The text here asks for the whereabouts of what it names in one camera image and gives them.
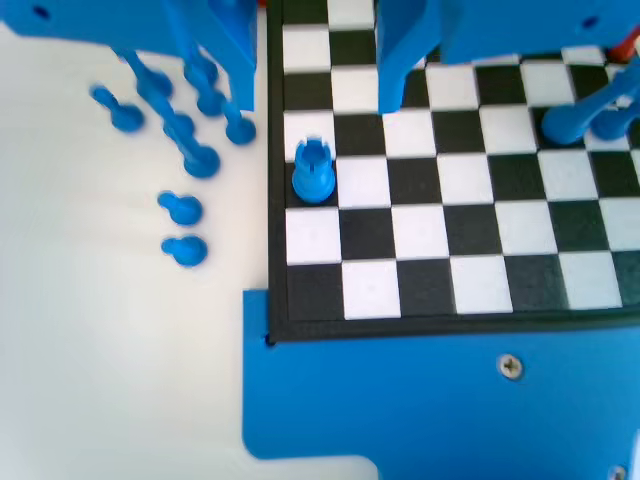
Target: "chess piece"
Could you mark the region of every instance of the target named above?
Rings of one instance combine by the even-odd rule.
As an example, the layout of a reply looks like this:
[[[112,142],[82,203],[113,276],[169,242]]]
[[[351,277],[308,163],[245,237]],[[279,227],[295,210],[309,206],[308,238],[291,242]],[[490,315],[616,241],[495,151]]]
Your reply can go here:
[[[336,187],[329,146],[319,138],[300,142],[296,149],[293,190],[307,203],[324,202]]]
[[[131,67],[131,70],[133,70],[133,73],[135,74],[137,79],[136,88],[138,88],[138,94],[140,94],[140,82],[144,81],[152,84],[156,88],[156,90],[160,92],[164,97],[171,97],[173,93],[173,85],[171,84],[171,80],[169,80],[169,77],[167,77],[164,73],[151,70],[144,63],[142,63],[142,60],[140,60],[138,54],[133,50],[114,48],[113,51],[123,61],[127,62],[129,64],[129,67]]]
[[[202,218],[202,204],[191,195],[178,196],[173,192],[158,195],[158,204],[169,211],[169,216],[178,225],[190,227]]]
[[[144,115],[132,104],[120,104],[116,97],[102,85],[94,85],[89,90],[91,98],[111,112],[111,124],[125,133],[137,132],[144,125]]]
[[[251,120],[244,118],[232,102],[225,100],[222,112],[228,122],[225,132],[229,140],[236,145],[246,145],[256,138],[256,126]]]
[[[183,267],[195,267],[207,257],[207,244],[200,237],[187,235],[182,238],[167,238],[162,242],[162,251],[173,256]]]
[[[604,110],[591,123],[591,131],[601,140],[613,141],[626,135],[631,123],[640,118],[640,100],[620,110]]]
[[[640,63],[632,63],[619,72],[606,87],[575,105],[551,108],[542,119],[542,132],[552,142],[569,145],[584,136],[596,115],[616,99],[640,87]]]

